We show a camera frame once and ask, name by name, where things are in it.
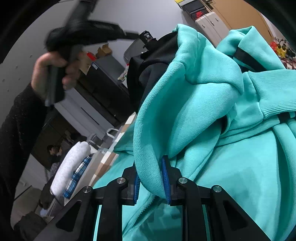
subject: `wooden door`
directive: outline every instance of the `wooden door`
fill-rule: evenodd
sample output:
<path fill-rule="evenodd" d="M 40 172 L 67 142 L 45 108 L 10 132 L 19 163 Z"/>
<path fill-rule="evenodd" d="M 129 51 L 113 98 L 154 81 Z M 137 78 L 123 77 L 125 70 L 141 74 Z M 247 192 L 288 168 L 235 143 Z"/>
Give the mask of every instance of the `wooden door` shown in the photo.
<path fill-rule="evenodd" d="M 229 29 L 246 28 L 253 25 L 270 43 L 273 36 L 262 15 L 244 0 L 213 0 L 210 5 Z"/>

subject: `teal hoodie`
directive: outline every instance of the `teal hoodie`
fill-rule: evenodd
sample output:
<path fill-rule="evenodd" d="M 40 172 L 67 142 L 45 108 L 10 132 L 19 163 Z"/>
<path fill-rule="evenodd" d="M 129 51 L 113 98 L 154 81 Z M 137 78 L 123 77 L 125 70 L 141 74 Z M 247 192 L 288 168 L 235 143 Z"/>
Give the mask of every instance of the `teal hoodie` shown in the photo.
<path fill-rule="evenodd" d="M 216 49 L 193 28 L 174 31 L 175 58 L 94 187 L 135 161 L 141 187 L 137 205 L 123 206 L 123 239 L 181 240 L 180 208 L 163 204 L 159 164 L 168 155 L 182 176 L 221 185 L 271 240 L 285 239 L 296 224 L 296 71 L 284 69 L 253 26 L 231 30 Z M 242 74 L 237 47 L 268 71 Z M 290 118 L 280 122 L 283 112 Z"/>

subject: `metal screw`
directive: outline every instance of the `metal screw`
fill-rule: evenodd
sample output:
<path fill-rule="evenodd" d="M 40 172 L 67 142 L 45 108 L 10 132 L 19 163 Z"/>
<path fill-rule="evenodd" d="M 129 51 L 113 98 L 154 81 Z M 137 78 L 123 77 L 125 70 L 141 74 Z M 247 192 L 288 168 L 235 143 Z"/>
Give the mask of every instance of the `metal screw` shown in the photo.
<path fill-rule="evenodd" d="M 125 181 L 126 181 L 126 179 L 124 177 L 120 177 L 116 180 L 116 182 L 119 184 L 124 183 Z"/>
<path fill-rule="evenodd" d="M 213 190 L 214 190 L 215 192 L 221 192 L 221 191 L 222 191 L 222 188 L 221 188 L 220 186 L 214 186 L 214 187 L 213 187 Z"/>
<path fill-rule="evenodd" d="M 185 177 L 179 178 L 179 183 L 182 183 L 182 184 L 187 183 L 187 178 L 185 178 Z"/>
<path fill-rule="evenodd" d="M 90 192 L 92 190 L 92 187 L 91 186 L 86 186 L 86 187 L 84 187 L 83 189 L 82 189 L 82 191 L 84 192 L 84 193 L 88 193 L 88 192 Z"/>

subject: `ribbed cuff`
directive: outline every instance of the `ribbed cuff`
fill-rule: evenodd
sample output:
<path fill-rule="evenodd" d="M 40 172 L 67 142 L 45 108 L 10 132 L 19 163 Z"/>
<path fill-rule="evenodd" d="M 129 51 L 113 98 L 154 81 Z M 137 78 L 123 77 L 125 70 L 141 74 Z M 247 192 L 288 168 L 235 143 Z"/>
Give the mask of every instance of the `ribbed cuff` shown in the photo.
<path fill-rule="evenodd" d="M 259 96 L 264 119 L 283 112 L 296 111 L 296 70 L 248 72 Z"/>

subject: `blue plaid fabric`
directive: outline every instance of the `blue plaid fabric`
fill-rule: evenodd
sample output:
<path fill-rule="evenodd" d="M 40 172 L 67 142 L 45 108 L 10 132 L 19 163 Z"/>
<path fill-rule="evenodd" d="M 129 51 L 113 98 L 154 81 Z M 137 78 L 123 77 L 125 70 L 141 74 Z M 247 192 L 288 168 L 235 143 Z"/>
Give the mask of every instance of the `blue plaid fabric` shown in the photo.
<path fill-rule="evenodd" d="M 84 173 L 85 169 L 89 165 L 90 161 L 91 161 L 91 156 L 87 156 L 86 158 L 84 158 L 84 160 L 79 165 L 79 167 L 77 167 L 76 171 L 74 172 L 74 174 L 71 178 L 71 181 L 70 181 L 66 191 L 64 192 L 65 198 L 69 199 L 72 196 L 72 194 L 77 186 L 77 183 L 79 182 L 82 174 Z"/>

